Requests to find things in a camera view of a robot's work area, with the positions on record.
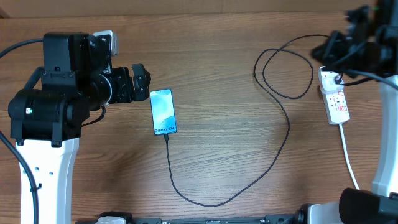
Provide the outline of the blue Galaxy smartphone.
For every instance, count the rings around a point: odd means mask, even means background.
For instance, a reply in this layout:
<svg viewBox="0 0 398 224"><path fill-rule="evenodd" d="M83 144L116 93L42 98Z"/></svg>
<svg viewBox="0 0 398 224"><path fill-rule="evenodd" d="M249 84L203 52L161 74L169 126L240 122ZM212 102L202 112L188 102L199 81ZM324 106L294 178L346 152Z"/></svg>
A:
<svg viewBox="0 0 398 224"><path fill-rule="evenodd" d="M155 135L177 132L174 101L171 89L150 92L152 120Z"/></svg>

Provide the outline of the white power strip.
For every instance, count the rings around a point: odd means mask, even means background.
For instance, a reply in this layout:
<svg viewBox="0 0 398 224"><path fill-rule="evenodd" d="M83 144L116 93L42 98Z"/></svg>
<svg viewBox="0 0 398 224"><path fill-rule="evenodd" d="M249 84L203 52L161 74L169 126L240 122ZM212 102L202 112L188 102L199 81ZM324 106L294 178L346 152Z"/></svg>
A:
<svg viewBox="0 0 398 224"><path fill-rule="evenodd" d="M321 72L331 72L320 67L318 70L318 79ZM328 123L331 125L343 124L350 120L348 105L345 98L345 93L342 90L336 93L323 94L323 101L325 105L326 115L328 118Z"/></svg>

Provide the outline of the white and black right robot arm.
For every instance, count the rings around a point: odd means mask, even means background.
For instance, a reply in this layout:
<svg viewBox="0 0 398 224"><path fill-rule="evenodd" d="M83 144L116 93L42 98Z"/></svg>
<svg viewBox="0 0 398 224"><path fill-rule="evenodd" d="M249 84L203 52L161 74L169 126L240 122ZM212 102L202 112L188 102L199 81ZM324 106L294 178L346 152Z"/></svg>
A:
<svg viewBox="0 0 398 224"><path fill-rule="evenodd" d="M379 144L379 159L371 185L342 191L330 203L305 204L295 223L396 223L397 222L397 1L379 0L346 13L346 32L333 31L311 56L320 63L317 77L328 122L349 121L346 92L349 86L378 83L381 103L363 106L362 116L340 131L357 146Z"/></svg>

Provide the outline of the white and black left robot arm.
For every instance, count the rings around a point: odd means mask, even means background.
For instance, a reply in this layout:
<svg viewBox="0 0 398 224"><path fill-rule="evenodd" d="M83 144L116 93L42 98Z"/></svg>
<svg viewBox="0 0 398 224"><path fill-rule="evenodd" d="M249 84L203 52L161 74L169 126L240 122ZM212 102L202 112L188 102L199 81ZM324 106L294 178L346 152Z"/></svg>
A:
<svg viewBox="0 0 398 224"><path fill-rule="evenodd" d="M149 97L142 64L113 68L118 38L110 30L49 32L44 63L10 101L6 145L21 171L21 222L70 223L72 179L84 126L92 111Z"/></svg>

